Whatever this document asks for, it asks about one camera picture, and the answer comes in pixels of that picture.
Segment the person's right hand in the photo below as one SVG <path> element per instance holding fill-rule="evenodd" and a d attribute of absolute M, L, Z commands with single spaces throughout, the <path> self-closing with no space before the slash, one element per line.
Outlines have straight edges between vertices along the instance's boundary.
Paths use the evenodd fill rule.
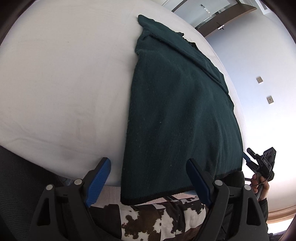
<path fill-rule="evenodd" d="M 253 175 L 250 186 L 255 194 L 260 192 L 257 196 L 258 201 L 262 201 L 267 198 L 269 183 L 264 177 L 260 176 L 259 173 Z"/>

